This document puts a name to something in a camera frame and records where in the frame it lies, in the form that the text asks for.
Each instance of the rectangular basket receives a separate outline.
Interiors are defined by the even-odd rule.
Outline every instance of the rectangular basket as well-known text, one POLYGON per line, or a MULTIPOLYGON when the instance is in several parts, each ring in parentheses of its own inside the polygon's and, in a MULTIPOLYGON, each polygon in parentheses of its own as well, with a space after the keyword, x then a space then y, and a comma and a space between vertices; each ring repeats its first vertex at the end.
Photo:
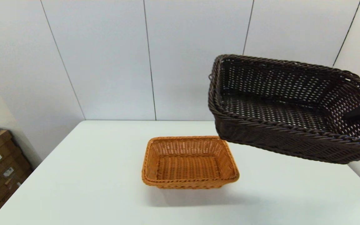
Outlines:
POLYGON ((208 105, 220 138, 329 163, 360 160, 360 78, 330 67, 238 55, 214 62, 208 105))
POLYGON ((146 185, 209 189, 238 178, 230 149, 217 136, 156 137, 148 142, 142 169, 146 185))

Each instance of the woven pattern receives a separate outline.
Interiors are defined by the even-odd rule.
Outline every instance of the woven pattern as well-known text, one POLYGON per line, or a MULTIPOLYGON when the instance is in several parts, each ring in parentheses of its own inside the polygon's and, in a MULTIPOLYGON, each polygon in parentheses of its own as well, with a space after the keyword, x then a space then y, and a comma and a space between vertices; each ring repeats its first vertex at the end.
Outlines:
POLYGON ((281 154, 346 164, 360 160, 360 77, 319 65, 221 55, 209 109, 219 136, 281 154))
POLYGON ((156 137, 148 142, 142 170, 146 185, 209 189, 238 178, 230 149, 217 136, 156 137))

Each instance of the dark brown wicker basket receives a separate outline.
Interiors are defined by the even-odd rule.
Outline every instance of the dark brown wicker basket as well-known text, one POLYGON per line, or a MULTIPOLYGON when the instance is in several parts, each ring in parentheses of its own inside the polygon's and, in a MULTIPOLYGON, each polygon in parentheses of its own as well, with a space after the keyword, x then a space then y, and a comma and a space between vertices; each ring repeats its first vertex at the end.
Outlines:
POLYGON ((360 77, 300 62, 218 56, 209 109, 220 138, 329 163, 360 160, 360 77))

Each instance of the white table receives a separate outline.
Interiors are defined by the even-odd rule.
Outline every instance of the white table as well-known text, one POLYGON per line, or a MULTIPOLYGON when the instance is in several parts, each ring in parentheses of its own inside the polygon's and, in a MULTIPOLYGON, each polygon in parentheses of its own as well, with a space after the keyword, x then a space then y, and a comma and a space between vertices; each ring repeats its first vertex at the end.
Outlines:
POLYGON ((84 121, 0 210, 0 225, 360 225, 360 178, 347 166, 229 143, 240 179, 220 189, 141 181, 148 140, 216 135, 213 122, 84 121))

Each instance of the orange wicker basket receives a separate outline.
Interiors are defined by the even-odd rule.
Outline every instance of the orange wicker basket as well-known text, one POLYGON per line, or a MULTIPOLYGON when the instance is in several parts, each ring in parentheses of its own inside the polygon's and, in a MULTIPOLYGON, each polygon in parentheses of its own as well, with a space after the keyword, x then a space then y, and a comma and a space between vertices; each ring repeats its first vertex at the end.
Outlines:
POLYGON ((152 138, 142 169, 144 183, 158 188, 220 188, 239 176, 227 142, 217 136, 152 138))

